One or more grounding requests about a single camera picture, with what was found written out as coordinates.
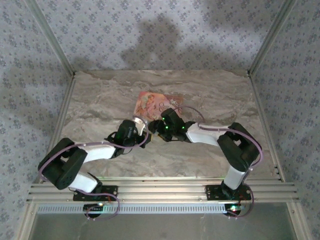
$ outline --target black mounting bracket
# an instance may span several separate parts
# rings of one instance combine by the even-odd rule
[[[113,194],[117,197],[118,186],[102,185],[99,193]],[[109,202],[109,201],[116,201],[116,200],[111,196],[105,196],[105,195],[90,196],[90,195],[85,195],[79,191],[74,191],[73,201],[75,202]]]
[[[90,212],[101,212],[104,209],[104,206],[100,206],[97,203],[93,203],[93,204],[85,204],[83,205],[82,210],[84,212],[87,212],[87,210],[91,208]],[[101,215],[101,213],[88,213],[88,214],[84,214],[85,216],[88,215],[89,218],[95,219],[97,217],[99,217]]]
[[[224,213],[224,215],[230,216],[230,217],[238,216],[242,210],[241,203],[235,203],[235,204],[227,203],[224,205],[224,208],[227,210],[227,212]]]
[[[226,194],[224,185],[206,185],[205,186],[206,199],[208,201],[242,201],[251,200],[251,193],[248,186],[241,184],[232,195]]]

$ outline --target white cable tray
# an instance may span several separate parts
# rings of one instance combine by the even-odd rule
[[[38,214],[83,214],[84,204],[39,204]],[[89,213],[112,214],[117,205],[104,205],[102,211]],[[222,214],[226,213],[224,204],[122,204],[119,214]]]

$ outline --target enclosure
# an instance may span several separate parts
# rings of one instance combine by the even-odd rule
[[[99,239],[111,230],[121,239],[320,239],[320,3],[0,7],[1,239]],[[132,117],[141,91],[180,95],[207,125],[239,122],[256,138],[264,161],[246,180],[250,215],[228,219],[207,201],[204,186],[219,184],[229,164],[200,143],[154,138],[146,149],[84,164],[119,186],[121,214],[109,222],[87,221],[72,192],[39,181],[38,164],[61,138],[102,141]],[[182,118],[200,120],[189,109]]]

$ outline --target glass panel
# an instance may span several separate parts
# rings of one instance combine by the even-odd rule
[[[295,240],[287,205],[258,203],[244,218],[222,214],[38,214],[30,240]]]

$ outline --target aluminum frame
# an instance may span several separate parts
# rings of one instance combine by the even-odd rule
[[[42,33],[46,37],[47,41],[50,43],[52,50],[54,51],[56,57],[60,60],[65,71],[72,76],[74,74],[74,68],[70,64],[67,56],[64,54],[58,40],[55,37],[54,32],[52,31],[50,25],[48,24],[44,13],[41,11],[36,0],[25,0],[24,1],[28,6],[31,14],[33,15],[36,22],[39,24],[39,27],[42,30]]]
[[[266,116],[261,108],[257,91],[251,79],[250,82],[277,174],[273,177],[265,178],[248,177],[245,182],[249,184],[254,191],[255,202],[287,203],[297,239],[311,240],[311,232],[303,214],[301,204],[298,202],[297,189],[294,183],[285,181],[285,176],[267,127]],[[58,142],[61,135],[74,86],[75,81],[72,79],[62,102],[61,112],[54,135],[50,141],[49,150]],[[222,178],[212,177],[100,177],[99,179],[104,185],[119,186],[118,197],[124,205],[159,203],[208,204],[204,189],[205,185],[217,185],[222,181]],[[79,204],[79,202],[73,202],[72,199],[73,193],[70,192],[69,189],[57,190],[51,183],[40,183],[40,181],[33,184],[27,197],[26,208],[16,239],[29,239],[39,205],[67,204],[72,206]],[[225,204],[234,203],[234,201],[212,201],[211,203]]]

